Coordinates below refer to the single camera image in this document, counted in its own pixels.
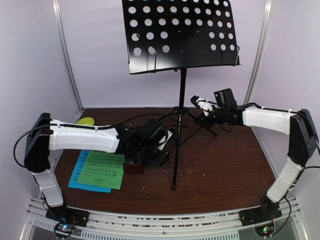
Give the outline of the green sheet music page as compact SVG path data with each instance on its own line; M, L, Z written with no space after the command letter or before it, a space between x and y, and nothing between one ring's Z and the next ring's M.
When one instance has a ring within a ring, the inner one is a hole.
M88 186L120 190L124 175L124 155L90 150L77 182Z

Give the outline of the black music stand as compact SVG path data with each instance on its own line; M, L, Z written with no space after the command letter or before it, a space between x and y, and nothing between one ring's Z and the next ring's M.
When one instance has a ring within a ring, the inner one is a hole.
M129 72L180 73L175 154L180 153L187 70L240 64L228 0L124 0L122 13Z

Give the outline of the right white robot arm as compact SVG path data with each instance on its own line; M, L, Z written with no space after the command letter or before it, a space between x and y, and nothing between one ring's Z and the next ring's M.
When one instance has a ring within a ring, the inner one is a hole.
M283 133L289 137L287 159L275 182L261 198L256 210L259 220L268 220L279 202L297 183L308 160L319 151L319 137L311 113L260 106L255 102L238 105L230 88L214 92L216 102L194 95L190 101L202 113L194 122L206 130L214 125L257 127Z

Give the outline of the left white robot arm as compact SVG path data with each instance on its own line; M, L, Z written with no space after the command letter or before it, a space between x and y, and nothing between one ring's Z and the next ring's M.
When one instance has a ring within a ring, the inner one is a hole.
M37 181L49 211L61 222L67 222L72 218L72 211L51 169L51 151L100 151L122 155L126 164L148 163L161 167L169 159L165 145L173 132L154 118L138 127L128 127L122 122L90 126L52 119L44 112L22 136L26 143L21 167L31 172Z

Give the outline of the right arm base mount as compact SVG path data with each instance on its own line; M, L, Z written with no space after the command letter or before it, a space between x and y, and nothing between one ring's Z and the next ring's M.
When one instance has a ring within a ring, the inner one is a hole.
M239 218L243 227L254 226L255 233L262 238L271 237L276 232L275 219L282 217L278 209L264 214L259 207L241 210Z

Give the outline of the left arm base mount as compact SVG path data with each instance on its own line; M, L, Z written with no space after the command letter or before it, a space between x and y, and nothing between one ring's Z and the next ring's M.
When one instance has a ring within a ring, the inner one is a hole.
M46 211L45 217L56 221L53 233L60 239L70 237L77 227L86 227L90 213L85 210L67 208L65 213Z

